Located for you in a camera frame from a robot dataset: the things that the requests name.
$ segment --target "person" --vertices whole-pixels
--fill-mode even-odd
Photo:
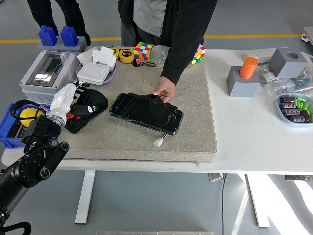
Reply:
[[[159,86],[153,91],[164,103],[176,95],[176,84],[193,59],[217,0],[119,0],[121,46],[140,41],[170,47]]]
[[[76,0],[55,0],[62,9],[65,17],[65,23],[75,29],[77,36],[83,36],[87,45],[90,46],[91,40],[86,33],[83,14]],[[59,35],[58,28],[54,23],[50,0],[27,0],[31,14],[39,27],[46,25],[54,29],[56,35]]]

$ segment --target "yellow tape measure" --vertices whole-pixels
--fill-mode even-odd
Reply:
[[[119,59],[122,63],[130,64],[135,59],[133,50],[121,49],[119,52]]]
[[[117,47],[110,47],[113,50],[113,55],[118,59],[119,49]]]

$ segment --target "blue container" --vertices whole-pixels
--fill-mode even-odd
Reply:
[[[6,137],[15,121],[15,118],[10,115],[10,109],[12,105],[13,103],[9,105],[0,123],[0,142],[3,143],[4,148],[25,147],[25,144],[21,142],[22,140],[21,138],[7,138]],[[17,110],[16,115],[21,113],[26,107],[38,108],[34,105],[25,105]]]
[[[38,33],[43,46],[54,46],[57,43],[57,36],[53,28],[49,28],[45,25],[41,26],[41,30]]]
[[[297,127],[312,127],[313,126],[313,123],[294,123],[290,120],[288,120],[287,118],[285,118],[285,116],[283,115],[282,111],[280,110],[279,108],[279,105],[280,105],[280,97],[283,97],[283,96],[293,96],[294,98],[302,98],[302,99],[306,99],[309,103],[309,105],[311,107],[313,107],[313,100],[311,100],[308,96],[306,96],[305,94],[300,94],[300,93],[286,93],[286,94],[281,94],[280,96],[278,96],[277,98],[277,109],[278,109],[278,113],[280,115],[280,117],[282,118],[282,120],[288,124],[291,124],[292,126],[297,126]]]
[[[78,43],[78,38],[76,36],[75,29],[69,26],[64,26],[61,33],[61,38],[63,40],[64,46],[75,47]]]

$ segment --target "white power strip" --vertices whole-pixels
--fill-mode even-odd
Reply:
[[[275,51],[276,48],[246,50],[243,53],[243,61],[247,57],[254,57],[259,61],[259,63],[267,63],[270,61]]]

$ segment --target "yellow floor line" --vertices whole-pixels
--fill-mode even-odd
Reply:
[[[301,37],[302,33],[285,33],[285,34],[220,34],[220,35],[205,35],[204,38],[287,38]],[[102,37],[91,38],[92,41],[120,41],[121,37]],[[0,44],[13,43],[39,43],[40,39],[11,39],[0,40]]]

